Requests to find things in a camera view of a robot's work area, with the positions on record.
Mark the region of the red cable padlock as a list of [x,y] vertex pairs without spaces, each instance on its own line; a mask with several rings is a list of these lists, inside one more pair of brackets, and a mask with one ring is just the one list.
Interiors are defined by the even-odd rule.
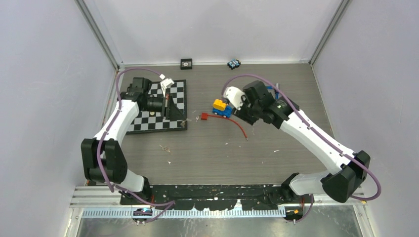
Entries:
[[238,122],[236,122],[235,120],[233,120],[231,118],[225,118],[225,117],[220,116],[220,115],[213,115],[213,114],[208,114],[208,113],[204,113],[204,112],[202,112],[200,114],[200,120],[208,120],[208,118],[219,118],[219,119],[222,119],[222,120],[225,120],[225,121],[230,121],[230,122],[234,123],[236,126],[239,127],[239,129],[241,130],[244,138],[247,141],[249,140],[248,135],[246,134],[244,128]]

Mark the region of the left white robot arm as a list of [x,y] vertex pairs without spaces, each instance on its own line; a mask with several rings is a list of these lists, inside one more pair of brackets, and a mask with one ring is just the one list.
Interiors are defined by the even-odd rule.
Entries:
[[153,112],[162,129],[177,126],[186,120],[184,101],[179,94],[185,84],[163,78],[152,82],[134,77],[126,91],[120,92],[116,106],[101,130],[81,143],[84,176],[87,180],[104,183],[113,190],[121,187],[132,191],[132,197],[139,204],[147,204],[152,192],[146,177],[129,170],[121,144],[134,127],[139,115]]

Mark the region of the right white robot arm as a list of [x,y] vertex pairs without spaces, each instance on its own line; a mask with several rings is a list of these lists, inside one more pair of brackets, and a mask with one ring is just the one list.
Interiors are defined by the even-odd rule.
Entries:
[[253,125],[259,119],[287,133],[309,150],[326,168],[312,174],[292,174],[282,185],[282,196],[296,202],[302,195],[327,194],[344,203],[365,181],[370,156],[354,152],[314,124],[297,104],[285,95],[274,98],[259,80],[243,89],[226,88],[223,98],[234,107],[234,114]]

